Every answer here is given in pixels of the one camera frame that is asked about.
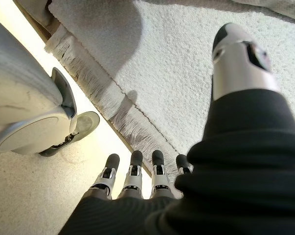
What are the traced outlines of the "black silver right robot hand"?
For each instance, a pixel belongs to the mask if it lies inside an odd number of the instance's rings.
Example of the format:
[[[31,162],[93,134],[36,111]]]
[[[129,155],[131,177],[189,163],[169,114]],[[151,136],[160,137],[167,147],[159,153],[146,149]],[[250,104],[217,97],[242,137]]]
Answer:
[[[107,197],[96,182],[63,235],[295,235],[295,118],[269,57],[241,26],[223,25],[212,49],[210,107],[202,140],[179,155],[176,199],[161,182]]]

